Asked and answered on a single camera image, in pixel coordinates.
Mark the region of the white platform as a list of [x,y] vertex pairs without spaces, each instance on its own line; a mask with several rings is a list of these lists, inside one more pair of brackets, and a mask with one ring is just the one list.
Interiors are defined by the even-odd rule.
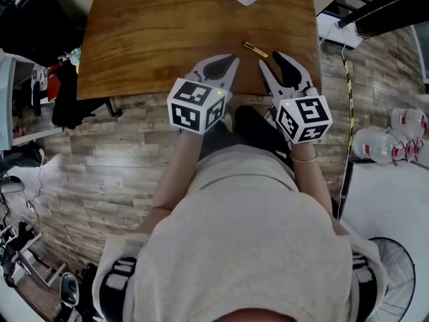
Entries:
[[355,22],[341,28],[339,26],[339,18],[325,13],[318,15],[316,21],[319,44],[330,42],[339,46],[355,49],[364,40],[364,38],[358,34]]

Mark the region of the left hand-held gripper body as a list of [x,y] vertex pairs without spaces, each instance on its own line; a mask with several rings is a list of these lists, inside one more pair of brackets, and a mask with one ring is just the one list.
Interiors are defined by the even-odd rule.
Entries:
[[167,98],[170,124],[204,134],[225,115],[231,90],[220,88],[221,79],[198,81],[193,73],[178,78]]

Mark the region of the person's right forearm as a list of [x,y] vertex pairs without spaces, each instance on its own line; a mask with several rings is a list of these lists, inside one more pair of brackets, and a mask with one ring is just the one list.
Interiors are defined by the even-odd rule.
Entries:
[[332,217],[332,201],[314,145],[311,142],[292,144],[291,159],[299,191],[318,201]]

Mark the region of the person's left forearm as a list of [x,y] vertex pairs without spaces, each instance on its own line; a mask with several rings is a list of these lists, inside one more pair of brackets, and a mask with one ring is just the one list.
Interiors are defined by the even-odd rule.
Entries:
[[151,209],[136,229],[137,233],[152,234],[157,224],[167,218],[185,197],[196,172],[202,143],[203,136],[200,134],[186,130],[180,134],[153,194]]

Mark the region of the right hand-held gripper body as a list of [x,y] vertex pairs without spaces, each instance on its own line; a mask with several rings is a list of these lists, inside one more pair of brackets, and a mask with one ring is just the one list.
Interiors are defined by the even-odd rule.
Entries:
[[279,91],[272,102],[277,109],[275,122],[293,144],[318,140],[332,125],[326,97],[319,95],[315,87],[306,87],[303,91]]

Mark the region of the black office chair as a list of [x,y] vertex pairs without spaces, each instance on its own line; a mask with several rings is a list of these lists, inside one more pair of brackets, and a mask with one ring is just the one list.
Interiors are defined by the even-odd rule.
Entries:
[[52,123],[57,127],[75,129],[86,117],[94,117],[94,111],[106,105],[111,117],[122,116],[122,110],[114,110],[109,97],[96,99],[77,99],[78,74],[70,63],[63,64],[56,75],[60,81],[58,95],[54,102]]

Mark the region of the yellow black striped tape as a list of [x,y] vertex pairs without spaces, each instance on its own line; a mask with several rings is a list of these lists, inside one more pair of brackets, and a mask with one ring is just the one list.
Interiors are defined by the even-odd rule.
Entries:
[[349,98],[349,140],[347,144],[347,160],[351,154],[351,148],[353,143],[353,128],[354,128],[354,109],[353,109],[353,92],[352,92],[352,83],[351,83],[351,76],[349,72],[349,67],[347,64],[347,60],[343,57],[343,65],[345,68],[345,74],[347,77],[347,92],[348,92],[348,98]]

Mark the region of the white flat panel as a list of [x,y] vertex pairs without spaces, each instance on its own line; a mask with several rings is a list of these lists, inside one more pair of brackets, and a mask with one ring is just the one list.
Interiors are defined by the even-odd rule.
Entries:
[[429,169],[414,163],[355,164],[341,221],[359,235],[429,248]]

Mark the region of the grey shirt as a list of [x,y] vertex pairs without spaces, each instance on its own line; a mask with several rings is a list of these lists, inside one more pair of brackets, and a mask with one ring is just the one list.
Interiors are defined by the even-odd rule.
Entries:
[[93,301],[106,322],[213,322],[239,309],[365,322],[387,283],[372,241],[337,234],[287,166],[236,145],[198,163],[152,234],[107,240]]

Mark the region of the white cabinet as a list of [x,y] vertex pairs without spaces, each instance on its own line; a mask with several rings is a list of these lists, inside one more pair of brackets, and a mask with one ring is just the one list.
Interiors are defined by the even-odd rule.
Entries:
[[429,85],[429,21],[412,26],[425,85]]

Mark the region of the white desk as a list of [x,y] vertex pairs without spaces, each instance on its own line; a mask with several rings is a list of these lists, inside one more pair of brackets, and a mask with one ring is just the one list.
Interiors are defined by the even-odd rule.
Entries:
[[0,63],[0,151],[13,144],[13,80],[16,59],[4,57]]

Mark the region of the black metal frame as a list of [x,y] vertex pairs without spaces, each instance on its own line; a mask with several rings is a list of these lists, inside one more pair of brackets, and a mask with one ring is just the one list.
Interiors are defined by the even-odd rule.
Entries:
[[338,28],[353,24],[357,35],[372,38],[429,21],[429,0],[362,1],[365,3],[362,7],[338,21]]

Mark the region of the black trousers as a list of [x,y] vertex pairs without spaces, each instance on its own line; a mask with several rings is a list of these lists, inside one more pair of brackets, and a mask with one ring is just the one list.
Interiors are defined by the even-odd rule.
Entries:
[[202,160],[216,151],[236,145],[265,150],[290,169],[294,168],[285,137],[251,106],[243,105],[236,109],[232,131],[222,121],[218,121],[206,132],[199,158]]

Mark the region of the black bulky bag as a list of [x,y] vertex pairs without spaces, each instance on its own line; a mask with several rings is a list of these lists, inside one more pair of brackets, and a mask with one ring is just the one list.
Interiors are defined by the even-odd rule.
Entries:
[[32,0],[23,8],[12,4],[0,14],[0,49],[44,67],[80,47],[83,37],[57,0]]

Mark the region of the red flat item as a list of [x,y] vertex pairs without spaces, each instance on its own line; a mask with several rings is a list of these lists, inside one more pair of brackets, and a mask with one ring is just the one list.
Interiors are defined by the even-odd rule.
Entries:
[[58,63],[48,69],[48,83],[47,83],[47,98],[48,102],[53,102],[58,96],[61,82],[58,78],[58,70],[61,68],[61,64]]

